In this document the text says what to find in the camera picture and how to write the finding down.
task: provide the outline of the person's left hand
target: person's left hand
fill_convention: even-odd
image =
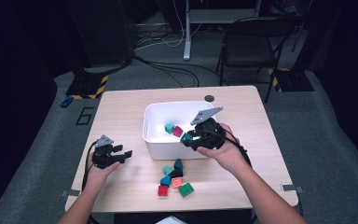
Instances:
[[[106,183],[107,177],[118,168],[120,162],[117,161],[104,169],[100,169],[92,164],[92,154],[93,152],[89,154],[89,174],[86,187],[83,191],[90,191],[98,194]]]

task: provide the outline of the person's left arm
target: person's left arm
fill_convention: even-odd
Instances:
[[[89,164],[92,164],[91,158],[92,154],[89,156]],[[120,163],[118,161],[105,169],[100,169],[91,165],[89,168],[86,187],[76,199],[74,204],[72,204],[65,215],[63,215],[57,223],[87,223],[91,214],[92,206],[106,183],[107,177],[112,174],[119,165]]]

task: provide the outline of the gray carpet floor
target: gray carpet floor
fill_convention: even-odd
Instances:
[[[214,70],[221,37],[221,34],[195,37],[191,60],[186,63],[183,62],[184,42],[177,47],[157,44],[137,49],[135,53],[149,61],[193,63]],[[293,43],[294,38],[287,41],[281,67],[293,66],[301,46],[300,43],[297,51],[292,53]],[[218,85],[217,75],[206,69],[188,65],[180,67],[192,71],[200,80],[200,87]],[[249,80],[269,79],[264,69],[259,75],[255,70],[227,72],[230,73],[227,80],[235,81],[236,85],[247,85],[244,81]],[[110,75],[105,90],[194,86],[194,79],[189,75],[171,76],[134,60],[125,69]],[[312,72],[307,72],[307,76],[315,91],[271,93],[265,105],[269,121],[294,184],[306,191],[300,194],[305,219],[309,223],[358,223],[358,150],[337,125],[333,107],[317,77]],[[73,78],[72,73],[67,73],[55,79],[58,91],[54,104],[0,200],[2,224],[55,223],[64,214],[65,198],[61,194],[71,188],[100,102],[99,99],[74,100],[69,107],[61,108],[59,103]],[[268,86],[255,85],[264,99]],[[76,125],[84,107],[93,107],[87,110],[92,115],[91,123]],[[95,217],[102,223],[113,223],[113,214],[96,214]]]

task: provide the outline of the chair seat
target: chair seat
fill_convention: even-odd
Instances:
[[[273,48],[266,37],[228,36],[226,63],[230,67],[273,67],[276,63]]]

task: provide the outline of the chair backrest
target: chair backrest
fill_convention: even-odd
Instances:
[[[227,35],[285,36],[293,32],[298,17],[253,17],[234,21]]]

